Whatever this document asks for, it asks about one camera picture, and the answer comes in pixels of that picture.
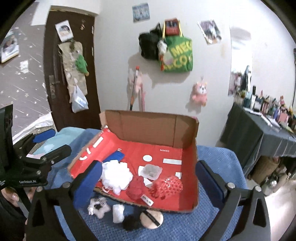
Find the person's left hand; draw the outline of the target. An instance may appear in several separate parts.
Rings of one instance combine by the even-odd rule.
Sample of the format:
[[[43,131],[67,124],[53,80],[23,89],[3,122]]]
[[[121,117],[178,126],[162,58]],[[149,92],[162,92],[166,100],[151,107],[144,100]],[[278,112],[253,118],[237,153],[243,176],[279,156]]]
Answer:
[[[31,201],[34,196],[34,193],[36,191],[36,187],[25,188],[24,190],[28,196],[28,199]],[[2,189],[1,193],[2,193],[3,197],[8,202],[10,202],[13,206],[19,207],[18,202],[19,202],[20,198],[13,189],[11,189],[11,188]]]

